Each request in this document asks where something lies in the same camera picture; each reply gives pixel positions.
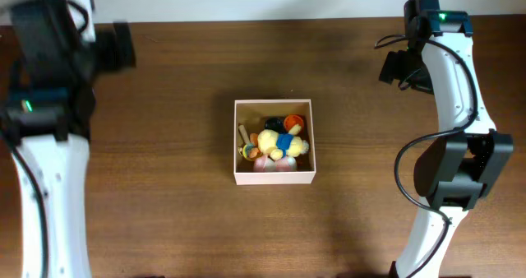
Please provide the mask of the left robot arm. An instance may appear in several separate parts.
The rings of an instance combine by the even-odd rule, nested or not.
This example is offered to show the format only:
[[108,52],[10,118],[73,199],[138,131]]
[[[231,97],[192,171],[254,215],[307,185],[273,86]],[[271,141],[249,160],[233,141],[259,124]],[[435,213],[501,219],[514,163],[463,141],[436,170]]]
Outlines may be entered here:
[[96,30],[95,0],[19,0],[21,48],[1,104],[1,137],[21,192],[24,277],[88,277],[85,177],[94,84],[136,65],[129,25]]

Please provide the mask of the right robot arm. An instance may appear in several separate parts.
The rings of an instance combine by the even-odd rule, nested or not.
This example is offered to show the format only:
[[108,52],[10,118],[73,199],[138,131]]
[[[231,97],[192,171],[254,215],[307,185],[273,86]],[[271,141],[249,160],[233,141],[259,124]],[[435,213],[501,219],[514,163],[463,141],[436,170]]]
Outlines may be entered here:
[[478,200],[487,197],[514,151],[484,104],[473,64],[473,25],[467,12],[445,11],[439,0],[408,0],[404,33],[380,81],[433,95],[439,130],[408,142],[394,161],[394,180],[417,215],[408,244],[391,263],[391,277],[437,277],[450,241]]

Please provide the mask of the yellow rattle drum wooden handle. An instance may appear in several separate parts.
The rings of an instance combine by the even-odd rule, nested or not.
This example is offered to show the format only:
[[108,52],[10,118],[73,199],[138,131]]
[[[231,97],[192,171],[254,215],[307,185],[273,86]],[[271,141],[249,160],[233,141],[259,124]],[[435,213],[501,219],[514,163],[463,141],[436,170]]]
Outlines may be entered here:
[[259,154],[259,149],[250,140],[247,130],[242,124],[238,125],[238,131],[244,142],[244,145],[238,148],[240,155],[246,160],[254,161]]

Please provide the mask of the pink toy duck with hat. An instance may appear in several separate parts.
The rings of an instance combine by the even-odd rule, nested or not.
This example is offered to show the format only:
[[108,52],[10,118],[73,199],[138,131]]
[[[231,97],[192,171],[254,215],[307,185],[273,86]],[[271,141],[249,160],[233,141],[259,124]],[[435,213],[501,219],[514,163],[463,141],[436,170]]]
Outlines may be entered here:
[[257,158],[253,166],[253,171],[256,173],[296,172],[297,170],[297,162],[290,156],[274,161],[269,156],[264,155]]

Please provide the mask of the orange ribbed round ball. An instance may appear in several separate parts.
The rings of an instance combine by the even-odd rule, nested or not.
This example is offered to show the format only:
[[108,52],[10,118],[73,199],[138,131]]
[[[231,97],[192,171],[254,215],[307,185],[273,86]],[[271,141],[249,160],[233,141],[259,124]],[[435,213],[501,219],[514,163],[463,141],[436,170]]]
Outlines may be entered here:
[[290,132],[291,130],[300,132],[304,127],[305,123],[302,116],[300,115],[290,114],[284,119],[284,129],[286,132]]

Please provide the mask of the yellow plush duck blue vest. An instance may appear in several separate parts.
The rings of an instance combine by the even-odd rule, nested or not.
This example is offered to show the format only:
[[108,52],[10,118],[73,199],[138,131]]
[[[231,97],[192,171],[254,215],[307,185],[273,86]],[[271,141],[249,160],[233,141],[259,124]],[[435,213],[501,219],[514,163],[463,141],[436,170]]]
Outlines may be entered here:
[[259,134],[251,135],[250,138],[256,140],[256,146],[262,155],[277,161],[287,156],[296,158],[308,153],[310,144],[298,135],[301,130],[302,127],[296,124],[286,133],[266,129]]

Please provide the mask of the black round cap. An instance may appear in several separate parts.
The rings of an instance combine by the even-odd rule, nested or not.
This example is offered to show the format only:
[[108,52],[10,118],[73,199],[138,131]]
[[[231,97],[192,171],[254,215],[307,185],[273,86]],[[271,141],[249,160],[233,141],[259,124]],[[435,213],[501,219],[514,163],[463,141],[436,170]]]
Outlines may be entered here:
[[284,119],[281,117],[271,117],[266,119],[264,128],[277,133],[286,133]]

